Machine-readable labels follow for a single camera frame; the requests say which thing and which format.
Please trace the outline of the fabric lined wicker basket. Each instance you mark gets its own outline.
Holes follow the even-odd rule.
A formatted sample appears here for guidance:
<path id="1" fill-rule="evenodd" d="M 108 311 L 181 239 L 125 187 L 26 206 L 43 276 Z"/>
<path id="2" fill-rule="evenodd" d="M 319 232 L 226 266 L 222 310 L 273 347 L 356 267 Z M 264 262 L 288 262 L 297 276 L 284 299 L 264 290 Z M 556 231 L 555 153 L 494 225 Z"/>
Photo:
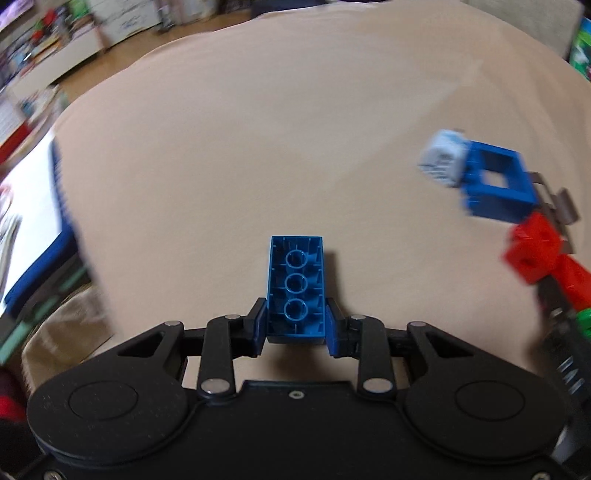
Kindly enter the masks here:
<path id="1" fill-rule="evenodd" d="M 114 335 L 114 328 L 95 285 L 71 295 L 36 328 L 21 353 L 27 393 L 91 357 Z"/>

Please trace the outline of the white drawing cabinet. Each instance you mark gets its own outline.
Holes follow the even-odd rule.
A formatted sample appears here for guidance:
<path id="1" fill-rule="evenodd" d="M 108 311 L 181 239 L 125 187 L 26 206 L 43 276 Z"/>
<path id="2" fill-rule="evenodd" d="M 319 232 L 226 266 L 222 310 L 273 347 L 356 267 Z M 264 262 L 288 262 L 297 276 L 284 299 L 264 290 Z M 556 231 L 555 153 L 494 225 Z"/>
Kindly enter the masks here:
<path id="1" fill-rule="evenodd" d="M 159 23 L 150 0 L 88 0 L 87 5 L 107 47 Z"/>

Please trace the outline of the green plastic wheel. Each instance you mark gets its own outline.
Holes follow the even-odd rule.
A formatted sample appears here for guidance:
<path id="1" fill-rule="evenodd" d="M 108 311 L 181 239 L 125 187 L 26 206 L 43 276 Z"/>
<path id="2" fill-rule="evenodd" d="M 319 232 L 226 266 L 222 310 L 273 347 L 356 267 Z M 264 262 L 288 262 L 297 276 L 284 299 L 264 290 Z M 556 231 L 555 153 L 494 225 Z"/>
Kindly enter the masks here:
<path id="1" fill-rule="evenodd" d="M 582 335 L 591 338 L 591 308 L 586 308 L 576 314 L 578 329 Z"/>

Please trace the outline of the blue hollow brick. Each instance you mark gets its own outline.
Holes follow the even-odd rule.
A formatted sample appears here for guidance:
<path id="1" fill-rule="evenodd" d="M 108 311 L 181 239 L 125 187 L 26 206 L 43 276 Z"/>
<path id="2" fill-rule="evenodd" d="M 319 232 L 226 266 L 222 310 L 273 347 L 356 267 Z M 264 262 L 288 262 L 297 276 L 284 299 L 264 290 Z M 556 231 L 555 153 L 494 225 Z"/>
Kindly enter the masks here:
<path id="1" fill-rule="evenodd" d="M 518 224 L 538 206 L 536 191 L 521 155 L 472 141 L 460 184 L 469 214 Z"/>

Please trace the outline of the long red block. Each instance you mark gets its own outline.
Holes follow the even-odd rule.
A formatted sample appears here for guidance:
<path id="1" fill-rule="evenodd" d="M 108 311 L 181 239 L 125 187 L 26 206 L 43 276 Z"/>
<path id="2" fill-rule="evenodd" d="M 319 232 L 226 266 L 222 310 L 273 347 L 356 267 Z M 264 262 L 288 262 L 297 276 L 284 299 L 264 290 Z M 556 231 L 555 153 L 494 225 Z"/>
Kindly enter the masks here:
<path id="1" fill-rule="evenodd" d="M 591 306 L 591 275 L 572 256 L 561 254 L 551 276 L 576 312 Z"/>

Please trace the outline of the mickey mouse picture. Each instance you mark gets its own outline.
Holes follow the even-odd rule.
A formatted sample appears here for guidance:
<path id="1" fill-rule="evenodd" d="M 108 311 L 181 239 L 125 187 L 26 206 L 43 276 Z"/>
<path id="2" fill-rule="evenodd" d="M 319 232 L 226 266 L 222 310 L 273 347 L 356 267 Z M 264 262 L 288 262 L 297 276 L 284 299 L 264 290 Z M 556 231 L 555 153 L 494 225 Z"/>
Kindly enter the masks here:
<path id="1" fill-rule="evenodd" d="M 572 42 L 569 63 L 588 81 L 591 80 L 591 21 L 589 18 L 584 17 L 581 20 Z"/>

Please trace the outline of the white tv console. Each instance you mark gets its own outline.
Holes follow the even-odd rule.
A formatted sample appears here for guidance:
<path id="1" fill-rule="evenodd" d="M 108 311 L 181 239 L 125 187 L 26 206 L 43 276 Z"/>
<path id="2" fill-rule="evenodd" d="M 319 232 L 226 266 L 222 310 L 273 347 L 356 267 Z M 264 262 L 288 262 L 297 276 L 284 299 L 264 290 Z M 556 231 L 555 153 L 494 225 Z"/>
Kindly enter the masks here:
<path id="1" fill-rule="evenodd" d="M 100 30 L 94 27 L 71 40 L 26 74 L 16 77 L 10 82 L 8 89 L 18 99 L 29 97 L 54 84 L 70 70 L 103 50 Z"/>

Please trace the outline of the red cube block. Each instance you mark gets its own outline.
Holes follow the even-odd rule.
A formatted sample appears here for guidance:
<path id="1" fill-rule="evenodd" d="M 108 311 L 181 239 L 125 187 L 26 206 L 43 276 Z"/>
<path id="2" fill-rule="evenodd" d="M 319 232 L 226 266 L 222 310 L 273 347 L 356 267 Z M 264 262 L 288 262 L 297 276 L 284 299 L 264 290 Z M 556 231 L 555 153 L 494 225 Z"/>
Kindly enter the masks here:
<path id="1" fill-rule="evenodd" d="M 535 284 L 557 269 L 561 248 L 558 232 L 536 211 L 510 230 L 503 259 L 524 282 Z"/>

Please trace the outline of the beige blanket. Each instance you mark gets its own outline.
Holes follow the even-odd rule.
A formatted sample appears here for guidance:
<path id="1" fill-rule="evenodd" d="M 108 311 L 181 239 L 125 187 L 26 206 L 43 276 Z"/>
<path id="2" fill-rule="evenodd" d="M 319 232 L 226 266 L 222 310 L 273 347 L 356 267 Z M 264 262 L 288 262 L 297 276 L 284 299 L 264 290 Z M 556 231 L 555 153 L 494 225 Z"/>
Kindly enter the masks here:
<path id="1" fill-rule="evenodd" d="M 590 261 L 590 85 L 456 1 L 332 4 L 160 47 L 72 102 L 54 131 L 64 203 L 114 343 L 202 327 L 266 294 L 270 238 L 318 235 L 342 311 L 430 323 L 530 371 L 534 291 L 509 227 L 419 169 L 441 129 L 518 151 L 580 212 Z"/>

